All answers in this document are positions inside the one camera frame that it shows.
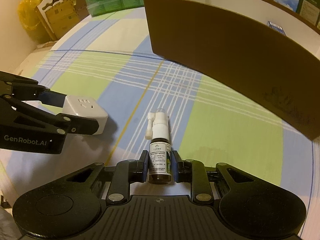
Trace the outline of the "yellow plastic bag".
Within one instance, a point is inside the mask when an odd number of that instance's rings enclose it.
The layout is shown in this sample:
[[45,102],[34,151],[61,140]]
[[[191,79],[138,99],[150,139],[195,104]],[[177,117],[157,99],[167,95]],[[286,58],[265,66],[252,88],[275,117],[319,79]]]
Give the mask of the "yellow plastic bag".
[[50,37],[35,11],[35,8],[42,1],[43,0],[21,0],[17,8],[17,14],[22,28],[28,36],[38,44],[50,41]]

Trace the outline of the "blue medicine box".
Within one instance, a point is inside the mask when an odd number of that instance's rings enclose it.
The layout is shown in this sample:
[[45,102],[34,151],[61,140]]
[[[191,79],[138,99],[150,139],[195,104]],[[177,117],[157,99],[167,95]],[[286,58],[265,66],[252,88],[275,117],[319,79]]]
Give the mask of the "blue medicine box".
[[270,22],[270,21],[267,22],[267,26],[269,28],[277,31],[278,33],[281,33],[282,35],[286,36],[285,31],[281,26],[279,26],[279,25],[277,25],[277,24],[275,24],[273,22]]

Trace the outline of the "white power plug adapter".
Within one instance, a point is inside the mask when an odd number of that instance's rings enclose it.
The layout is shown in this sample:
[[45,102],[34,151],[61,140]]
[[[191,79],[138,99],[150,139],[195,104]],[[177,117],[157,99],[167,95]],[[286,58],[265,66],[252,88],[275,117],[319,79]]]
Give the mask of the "white power plug adapter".
[[108,119],[107,112],[92,97],[87,96],[67,95],[62,112],[97,120],[99,128],[94,135],[103,133]]

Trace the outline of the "brown spray bottle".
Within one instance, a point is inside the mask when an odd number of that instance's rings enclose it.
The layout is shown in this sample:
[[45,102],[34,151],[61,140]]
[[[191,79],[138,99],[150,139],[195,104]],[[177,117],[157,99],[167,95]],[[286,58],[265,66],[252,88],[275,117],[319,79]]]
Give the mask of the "brown spray bottle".
[[158,108],[147,116],[145,139],[149,144],[149,183],[171,182],[171,143],[167,111]]

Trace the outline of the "yellow cardboard box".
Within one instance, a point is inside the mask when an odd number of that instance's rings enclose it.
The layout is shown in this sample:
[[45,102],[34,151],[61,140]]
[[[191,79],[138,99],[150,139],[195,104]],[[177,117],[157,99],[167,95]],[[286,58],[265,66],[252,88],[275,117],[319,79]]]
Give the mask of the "yellow cardboard box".
[[57,41],[89,15],[85,0],[42,0],[35,13],[52,41]]

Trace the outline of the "checkered tablecloth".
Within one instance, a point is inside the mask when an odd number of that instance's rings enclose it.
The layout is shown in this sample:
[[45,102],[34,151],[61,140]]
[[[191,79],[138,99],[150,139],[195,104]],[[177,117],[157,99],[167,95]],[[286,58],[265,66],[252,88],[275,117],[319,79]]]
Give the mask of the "checkered tablecloth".
[[227,86],[151,51],[143,8],[88,17],[16,73],[108,113],[101,135],[68,135],[58,155],[1,150],[1,189],[21,194],[93,162],[112,166],[148,149],[147,115],[169,115],[173,149],[206,166],[224,162],[298,195],[300,236],[319,239],[319,144]]

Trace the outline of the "brown cardboard storage box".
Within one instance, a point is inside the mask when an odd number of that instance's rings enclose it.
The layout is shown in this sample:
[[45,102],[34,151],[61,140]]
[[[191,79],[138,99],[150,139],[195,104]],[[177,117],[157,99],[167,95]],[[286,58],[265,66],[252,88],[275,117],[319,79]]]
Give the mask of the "brown cardboard storage box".
[[[272,0],[144,0],[152,51],[319,137],[319,30]],[[281,26],[286,36],[269,28]]]

